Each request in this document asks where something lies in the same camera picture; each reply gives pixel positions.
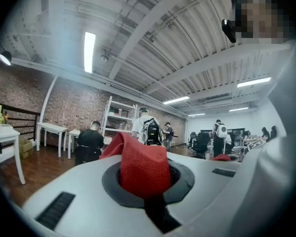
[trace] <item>white wall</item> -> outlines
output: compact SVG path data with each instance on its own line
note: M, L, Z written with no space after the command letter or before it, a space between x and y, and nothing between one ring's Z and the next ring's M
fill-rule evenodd
M252 112L241 113L241 111L238 113L233 112L227 114L217 114L214 116L211 115L210 117L204 115L201 118L190 118L189 134L191 134L191 132L196 132L197 134L200 130L213 129L213 125L218 119L225 124L227 129L245 128L246 130L251 131L251 129L254 128L252 118Z
M266 130L271 133L271 127L277 126L278 136L286 136L285 128L282 124L277 111L273 107L272 103L266 99L263 103L259 105L256 112L253 112L253 129L250 130L252 134L262 134L262 127L265 126Z

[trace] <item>man in black shirt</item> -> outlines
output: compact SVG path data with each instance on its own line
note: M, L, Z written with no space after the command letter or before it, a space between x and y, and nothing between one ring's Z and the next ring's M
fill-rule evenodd
M164 133L166 134L166 139L164 141L164 146L166 147L167 152L170 152L173 132L172 132L172 127L171 127L169 122L166 122L165 126L167 128L164 130Z
M104 138L100 134L101 124L93 121L89 129L80 133L75 154L75 164L98 160L101 155L101 148L104 145Z

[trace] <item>white ceiling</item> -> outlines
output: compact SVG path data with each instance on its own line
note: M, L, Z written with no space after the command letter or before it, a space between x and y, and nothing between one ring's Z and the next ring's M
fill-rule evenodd
M232 44L221 30L230 7L230 0L21 0L0 48L14 64L79 78L179 116L256 107L292 47ZM83 70L85 32L96 35L92 75ZM100 58L104 49L107 62ZM236 87L268 76L272 83ZM162 105L186 95L189 100ZM217 96L231 101L205 104Z

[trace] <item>wooden floor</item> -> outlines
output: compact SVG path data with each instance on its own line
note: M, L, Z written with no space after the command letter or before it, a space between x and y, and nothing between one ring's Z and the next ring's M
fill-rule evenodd
M192 155L186 145L172 147L171 152L185 156ZM20 182L14 157L0 164L0 182L18 206L22 206L38 189L74 167L74 154L68 159L67 152L62 151L62 157L58 158L57 148L40 147L39 152L34 151L31 156L21 160L21 165L25 185Z

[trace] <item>cardboard box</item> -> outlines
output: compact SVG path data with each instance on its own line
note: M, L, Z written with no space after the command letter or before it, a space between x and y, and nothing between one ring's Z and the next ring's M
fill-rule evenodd
M25 159L33 153L33 144L30 140L19 138L20 158Z

